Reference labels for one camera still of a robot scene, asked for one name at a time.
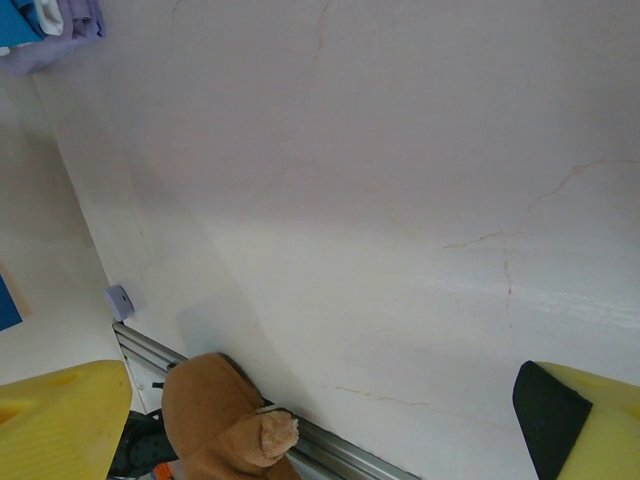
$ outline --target brown fabric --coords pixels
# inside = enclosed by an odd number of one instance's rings
[[[187,480],[300,480],[284,456],[297,441],[290,415],[257,415],[258,391],[224,357],[206,354],[173,368],[162,411]]]

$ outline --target purple cloth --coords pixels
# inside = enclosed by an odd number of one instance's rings
[[[98,0],[58,0],[64,20],[62,35],[12,48],[0,66],[14,75],[30,75],[82,45],[105,36]]]

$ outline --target metal rail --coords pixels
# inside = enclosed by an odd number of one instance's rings
[[[118,343],[125,357],[142,363],[164,377],[171,367],[188,360],[151,338],[114,323]],[[289,458],[313,479],[322,480],[418,480],[361,448],[299,418],[300,441]]]

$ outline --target blue poster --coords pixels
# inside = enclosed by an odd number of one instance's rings
[[[13,302],[7,285],[0,276],[0,332],[22,322],[18,307]]]

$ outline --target yellow plastic part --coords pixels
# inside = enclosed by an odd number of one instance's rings
[[[640,480],[640,387],[539,365],[593,404],[558,480]]]
[[[117,360],[0,386],[0,478],[105,480],[130,405]]]

